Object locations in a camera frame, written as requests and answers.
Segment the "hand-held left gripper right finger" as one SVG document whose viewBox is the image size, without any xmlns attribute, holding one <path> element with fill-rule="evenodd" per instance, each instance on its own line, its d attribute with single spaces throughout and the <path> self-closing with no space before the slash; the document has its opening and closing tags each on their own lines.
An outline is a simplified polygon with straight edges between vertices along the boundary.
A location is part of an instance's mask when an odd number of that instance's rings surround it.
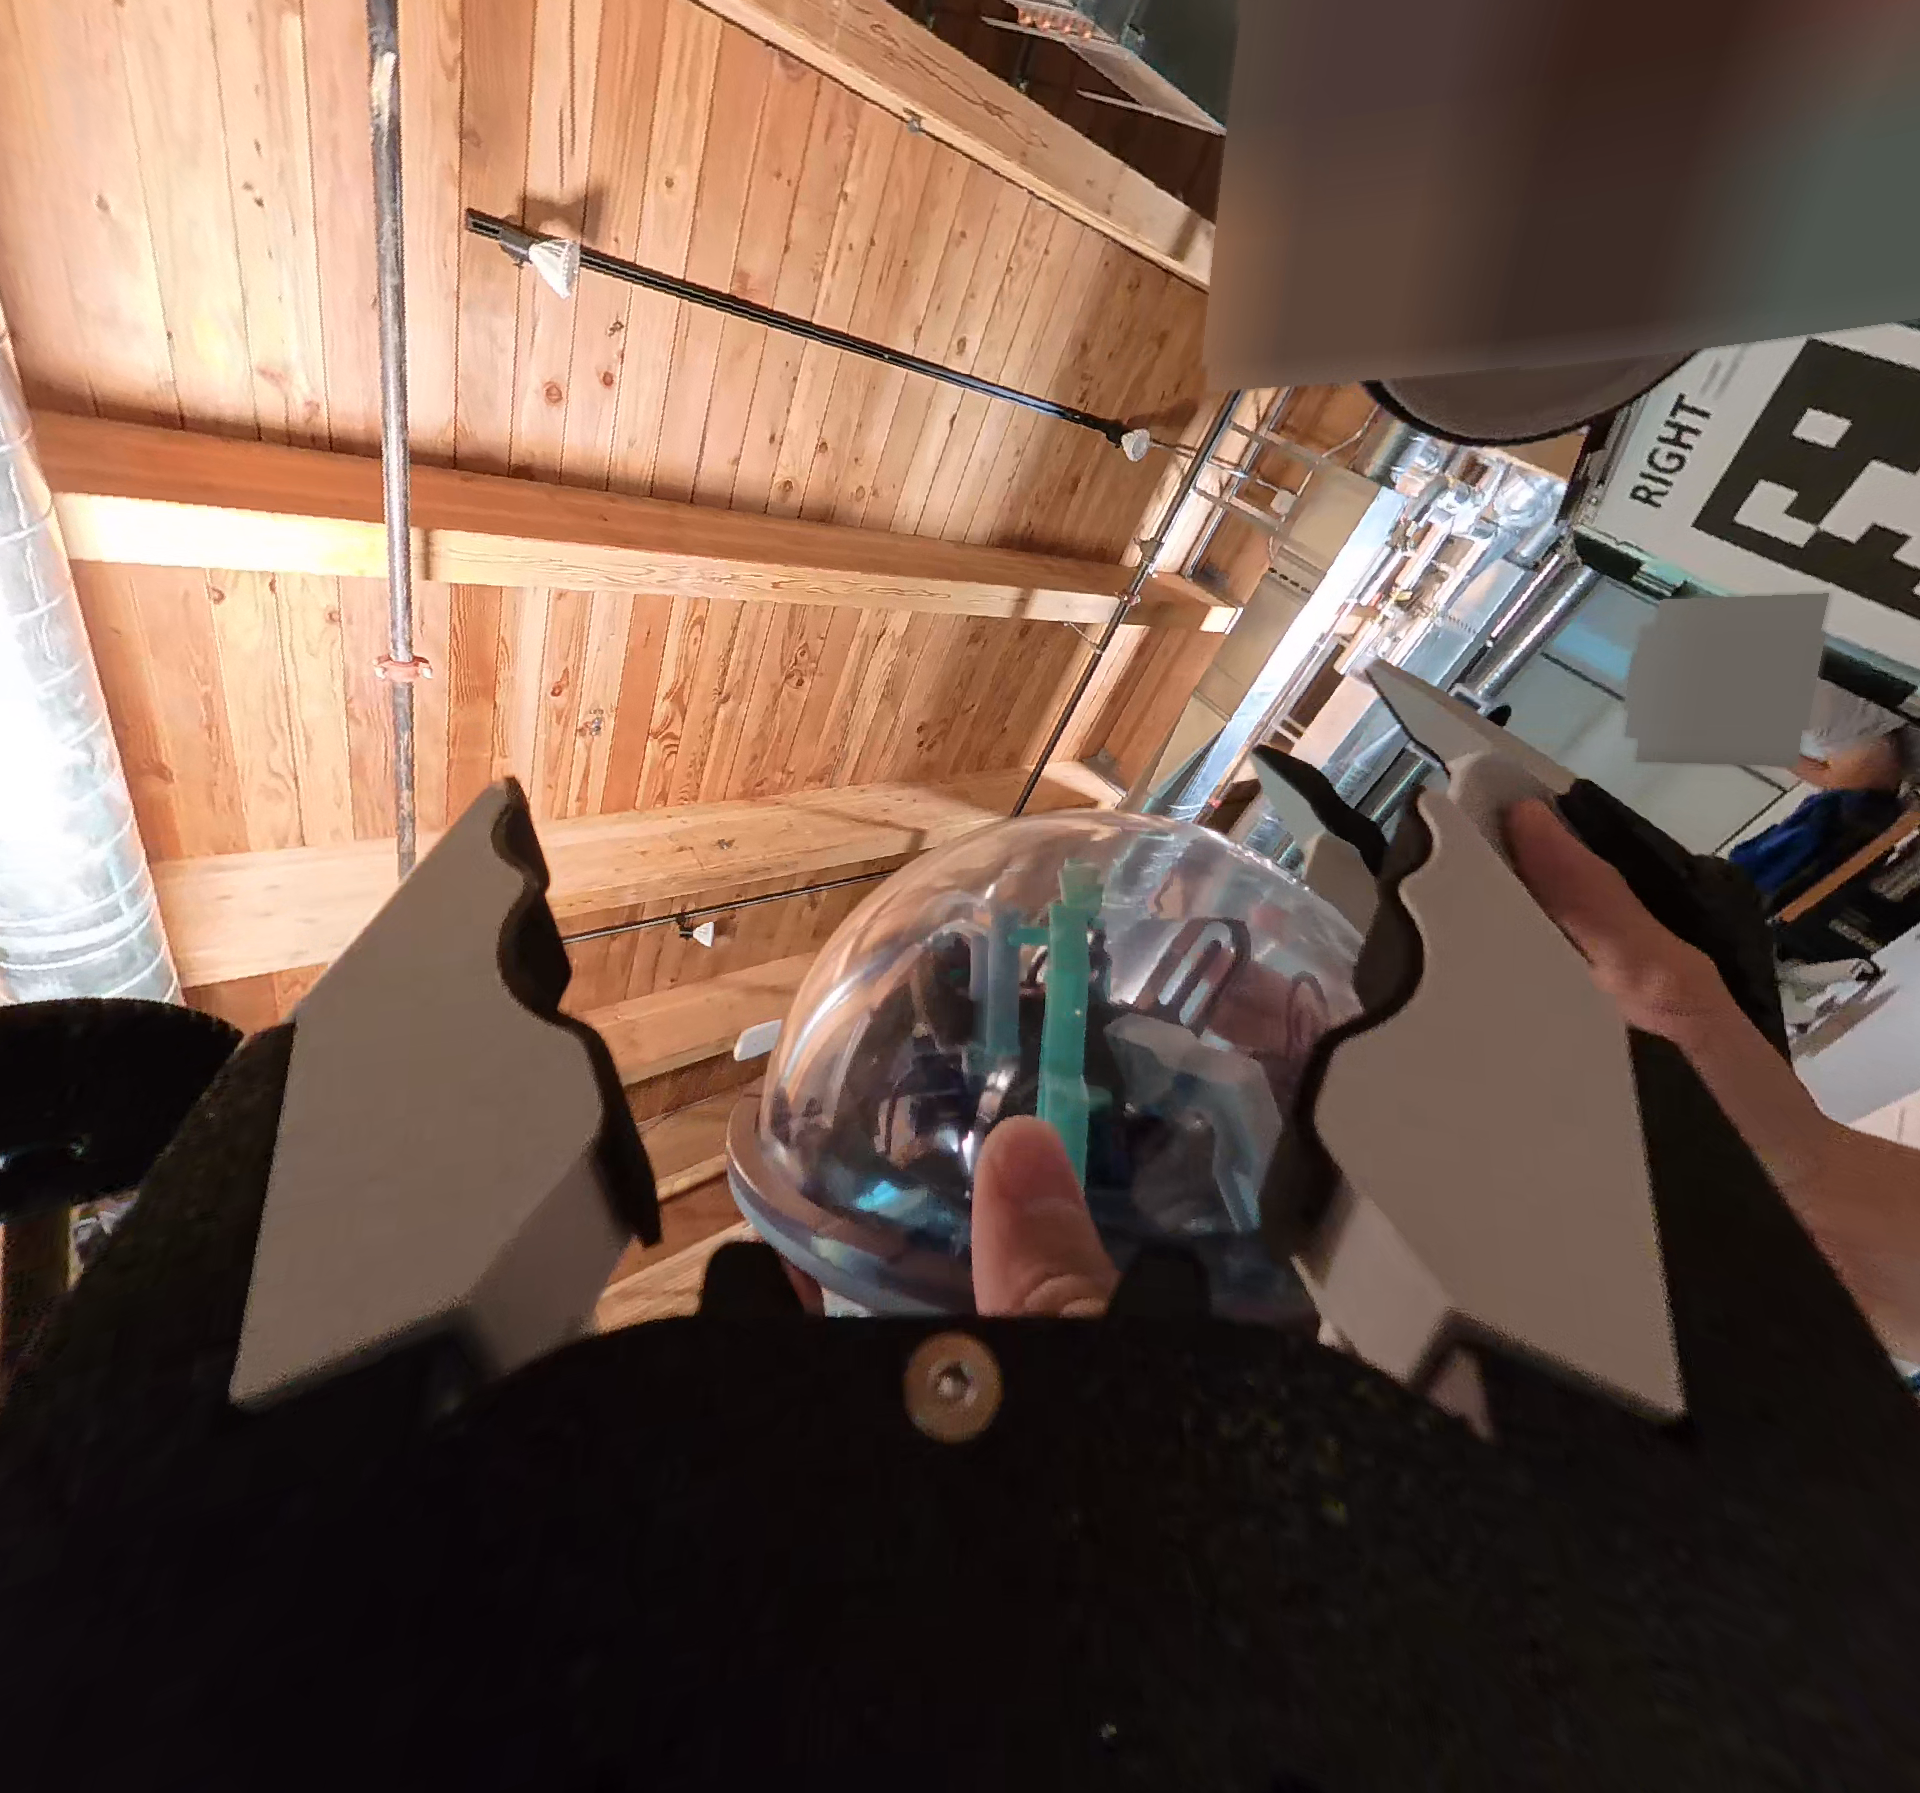
<svg viewBox="0 0 1920 1793">
<path fill-rule="evenodd" d="M 1688 1412 L 1625 1028 L 1522 885 L 1501 809 L 1442 790 L 1396 840 L 1294 1104 L 1316 1204 L 1294 1266 L 1331 1335 L 1412 1392 L 1468 1347 L 1650 1421 Z"/>
</svg>

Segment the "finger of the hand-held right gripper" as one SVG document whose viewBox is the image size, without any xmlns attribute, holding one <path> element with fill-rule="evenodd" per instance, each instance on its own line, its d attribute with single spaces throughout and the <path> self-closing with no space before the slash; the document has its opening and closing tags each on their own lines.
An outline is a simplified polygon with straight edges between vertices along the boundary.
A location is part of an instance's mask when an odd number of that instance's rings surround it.
<svg viewBox="0 0 1920 1793">
<path fill-rule="evenodd" d="M 1381 905 L 1386 836 L 1355 809 L 1322 769 L 1294 754 L 1255 748 L 1252 767 L 1266 806 L 1300 849 L 1303 885 L 1355 929 L 1369 929 Z"/>
<path fill-rule="evenodd" d="M 1513 804 L 1538 799 L 1551 806 L 1577 785 L 1559 760 L 1426 680 L 1391 662 L 1373 662 L 1366 677 L 1409 740 L 1445 769 L 1453 801 L 1496 851 L 1508 851 L 1505 814 Z"/>
</svg>

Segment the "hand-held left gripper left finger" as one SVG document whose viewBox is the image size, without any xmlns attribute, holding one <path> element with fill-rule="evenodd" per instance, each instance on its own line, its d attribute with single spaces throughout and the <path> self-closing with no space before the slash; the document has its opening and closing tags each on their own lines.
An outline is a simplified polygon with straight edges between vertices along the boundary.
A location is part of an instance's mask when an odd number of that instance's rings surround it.
<svg viewBox="0 0 1920 1793">
<path fill-rule="evenodd" d="M 303 999 L 228 1396 L 407 1350 L 491 1384 L 585 1341 L 658 1184 L 517 781 L 487 790 Z"/>
</svg>

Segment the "clear maze ball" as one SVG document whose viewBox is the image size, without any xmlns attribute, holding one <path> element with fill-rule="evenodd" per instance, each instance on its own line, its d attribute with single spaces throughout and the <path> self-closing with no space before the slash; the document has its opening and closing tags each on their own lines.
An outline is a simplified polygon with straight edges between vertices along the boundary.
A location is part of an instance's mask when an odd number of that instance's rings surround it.
<svg viewBox="0 0 1920 1793">
<path fill-rule="evenodd" d="M 1207 828 L 992 822 L 884 882 L 813 963 L 756 1124 L 731 1131 L 732 1196 L 833 1312 L 970 1314 L 982 1147 L 1037 1118 L 1117 1269 L 1175 1244 L 1216 1312 L 1311 1332 L 1262 1188 L 1311 1052 L 1358 1015 L 1360 945 Z"/>
</svg>

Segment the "person's right forearm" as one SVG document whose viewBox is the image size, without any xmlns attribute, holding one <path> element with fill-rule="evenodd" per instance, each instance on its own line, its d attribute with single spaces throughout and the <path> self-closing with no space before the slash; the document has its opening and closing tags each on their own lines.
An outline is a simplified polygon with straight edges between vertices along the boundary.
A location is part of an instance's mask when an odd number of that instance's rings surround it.
<svg viewBox="0 0 1920 1793">
<path fill-rule="evenodd" d="M 1916 1101 L 1862 1124 L 1823 1122 L 1793 1207 L 1885 1347 L 1917 1367 Z"/>
</svg>

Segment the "person's right hand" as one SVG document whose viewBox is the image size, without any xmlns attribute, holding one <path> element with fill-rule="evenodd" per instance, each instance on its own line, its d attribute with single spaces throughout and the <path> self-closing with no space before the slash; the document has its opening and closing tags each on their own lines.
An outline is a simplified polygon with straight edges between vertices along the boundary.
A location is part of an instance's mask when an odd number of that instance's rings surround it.
<svg viewBox="0 0 1920 1793">
<path fill-rule="evenodd" d="M 1526 891 L 1577 949 L 1623 1025 L 1674 1045 L 1770 1177 L 1789 1198 L 1808 1198 L 1829 1155 L 1847 1147 L 1847 1131 L 1821 1115 L 1712 961 L 1652 917 L 1549 804 L 1508 806 L 1504 836 Z"/>
</svg>

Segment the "person's left hand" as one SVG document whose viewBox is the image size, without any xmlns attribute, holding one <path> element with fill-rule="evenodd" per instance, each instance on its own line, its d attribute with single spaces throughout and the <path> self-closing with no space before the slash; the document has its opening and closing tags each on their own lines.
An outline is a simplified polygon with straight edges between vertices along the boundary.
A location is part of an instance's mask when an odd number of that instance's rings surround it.
<svg viewBox="0 0 1920 1793">
<path fill-rule="evenodd" d="M 1035 1118 L 998 1122 L 974 1174 L 976 1312 L 1097 1320 L 1117 1284 L 1062 1137 Z"/>
</svg>

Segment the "metal ceiling pipe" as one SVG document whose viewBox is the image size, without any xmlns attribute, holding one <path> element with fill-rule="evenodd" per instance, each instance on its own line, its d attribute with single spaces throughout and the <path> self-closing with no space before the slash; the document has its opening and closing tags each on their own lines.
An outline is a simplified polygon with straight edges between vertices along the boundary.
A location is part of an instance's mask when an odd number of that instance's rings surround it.
<svg viewBox="0 0 1920 1793">
<path fill-rule="evenodd" d="M 388 545 L 389 652 L 379 666 L 389 687 L 395 735 L 397 876 L 417 864 L 417 698 L 413 568 L 413 426 L 402 235 L 402 85 L 399 0 L 366 0 L 372 197 L 379 313 L 379 498 Z"/>
</svg>

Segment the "black track light rail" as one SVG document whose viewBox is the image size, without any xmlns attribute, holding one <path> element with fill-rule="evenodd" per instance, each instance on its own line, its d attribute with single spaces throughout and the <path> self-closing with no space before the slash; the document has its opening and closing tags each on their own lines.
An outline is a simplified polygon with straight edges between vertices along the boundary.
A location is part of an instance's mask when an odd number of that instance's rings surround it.
<svg viewBox="0 0 1920 1793">
<path fill-rule="evenodd" d="M 783 334 L 810 345 L 829 348 L 838 356 L 852 356 L 915 379 L 928 379 L 938 386 L 970 393 L 1014 409 L 1080 427 L 1083 433 L 1094 433 L 1104 444 L 1117 448 L 1127 462 L 1144 462 L 1147 454 L 1167 445 L 1144 426 L 1129 426 L 1115 415 L 1097 415 L 1092 409 L 1074 408 L 1037 393 L 984 379 L 969 370 L 941 363 L 928 356 L 864 339 L 846 329 L 818 322 L 813 319 L 800 319 L 793 313 L 775 310 L 751 298 L 706 288 L 664 270 L 649 270 L 578 240 L 551 233 L 534 233 L 508 217 L 470 210 L 466 231 L 481 240 L 491 240 L 494 247 L 499 247 L 509 261 L 530 270 L 562 301 L 571 301 L 578 293 L 582 276 L 595 275 L 615 279 L 626 288 L 636 288 L 640 293 L 655 293 L 662 298 L 714 313 L 720 319 L 761 325 L 768 334 Z"/>
<path fill-rule="evenodd" d="M 645 917 L 623 917 L 603 924 L 591 924 L 585 929 L 563 932 L 563 945 L 591 945 L 603 941 L 621 941 L 626 936 L 640 936 L 649 929 L 676 929 L 686 941 L 695 941 L 697 945 L 711 945 L 711 941 L 699 941 L 699 932 L 706 928 L 723 924 L 724 917 L 735 917 L 743 912 L 752 912 L 761 908 L 783 908 L 792 899 L 813 899 L 818 894 L 834 894 L 834 891 L 850 891 L 857 887 L 875 887 L 886 879 L 892 879 L 902 867 L 882 867 L 882 868 L 860 868 L 839 876 L 822 876 L 822 879 L 806 879 L 800 887 L 781 887 L 781 888 L 767 888 L 756 894 L 735 894 L 731 899 L 709 899 L 695 908 L 678 908 L 673 912 L 664 915 L 645 915 Z"/>
</svg>

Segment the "silver spiral round duct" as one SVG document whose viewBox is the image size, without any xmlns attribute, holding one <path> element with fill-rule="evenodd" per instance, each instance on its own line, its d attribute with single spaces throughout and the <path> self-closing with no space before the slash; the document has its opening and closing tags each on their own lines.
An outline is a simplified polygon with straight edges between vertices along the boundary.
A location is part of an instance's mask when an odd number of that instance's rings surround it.
<svg viewBox="0 0 1920 1793">
<path fill-rule="evenodd" d="M 6 1001 L 180 1005 L 13 335 L 2 335 Z"/>
</svg>

